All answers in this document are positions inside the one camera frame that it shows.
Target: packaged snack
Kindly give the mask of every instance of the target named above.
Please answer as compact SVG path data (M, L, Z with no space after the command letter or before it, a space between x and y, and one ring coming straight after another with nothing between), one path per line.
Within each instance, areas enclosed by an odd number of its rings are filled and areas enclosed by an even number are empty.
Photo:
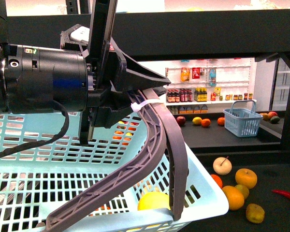
M210 86L216 86L216 68L210 68L208 82Z
M216 101L216 93L211 93L211 101Z
M193 79L200 78L200 68L192 68L192 78Z
M216 96L219 97L220 96L220 92L221 92L221 88L220 87L215 87L214 88L214 92L216 93Z
M189 77L190 77L190 68L182 68L180 73L180 80L182 82L187 82L189 81Z

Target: red apple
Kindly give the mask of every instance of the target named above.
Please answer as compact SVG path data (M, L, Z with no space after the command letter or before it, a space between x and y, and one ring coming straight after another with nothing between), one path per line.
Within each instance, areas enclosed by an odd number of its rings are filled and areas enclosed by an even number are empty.
M269 112L268 115L269 115L269 118L270 118L270 119L271 119L272 117L274 117L274 116L278 116L278 114L277 114L276 112L274 112L274 111Z
M186 123L186 118L183 117L183 116L178 116L176 118L176 122L178 123L178 125L181 127L181 126L184 126L184 124Z

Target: yellow fruit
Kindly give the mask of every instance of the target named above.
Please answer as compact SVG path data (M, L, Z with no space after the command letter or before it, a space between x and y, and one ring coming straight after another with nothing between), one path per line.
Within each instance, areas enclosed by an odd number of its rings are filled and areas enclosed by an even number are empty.
M246 200L248 195L249 195L249 189L245 186L245 185L236 185L235 186L238 190L240 190L240 192L242 193L242 195L244 196L244 199Z
M261 113L260 115L263 116L263 120L264 120L264 121L268 121L268 120L270 120L270 116L269 116L267 113Z
M247 188L252 189L257 184L257 175L248 168L241 168L235 174L235 181L239 185L245 185Z
M139 201L138 210L146 209L170 209L169 196L162 192L148 192Z
M249 204L246 208L246 218L248 221L256 224L263 222L265 217L264 209L257 204Z
M243 207L245 200L240 190L238 190L236 187L227 185L222 188L222 191L228 199L230 210L238 210L239 208Z
M201 125L202 119L200 117L195 117L192 122L194 125Z

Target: basket grid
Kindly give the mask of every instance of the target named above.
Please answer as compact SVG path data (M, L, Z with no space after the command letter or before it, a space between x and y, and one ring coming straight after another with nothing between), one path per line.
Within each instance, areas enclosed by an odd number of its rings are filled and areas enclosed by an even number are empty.
M109 130L95 128L96 136L86 147L79 145L75 129L79 114L70 114L70 122L66 136L55 143L0 159L0 232L30 231L39 222L45 222L50 212L134 158L146 140L145 123L137 114L125 117ZM61 114L2 115L0 151L24 142L49 139L60 130L62 123ZM168 169L168 157L164 155L147 178L88 216L108 218L109 214L122 213L125 218L125 212L137 211L138 201L146 192L168 194ZM194 162L189 163L187 184L185 208L192 210L204 204L209 195L216 200L216 193L209 187L204 188L209 184ZM147 224L124 232L178 231L189 220L183 218L171 225Z

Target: yellow lemon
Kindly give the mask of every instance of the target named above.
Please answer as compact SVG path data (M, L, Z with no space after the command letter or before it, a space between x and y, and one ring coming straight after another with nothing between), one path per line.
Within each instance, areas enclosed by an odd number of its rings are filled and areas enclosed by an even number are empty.
M138 210L146 209L170 209L169 196L162 192L148 192L139 201Z
M201 125L202 119L200 117L195 117L192 122L194 125Z

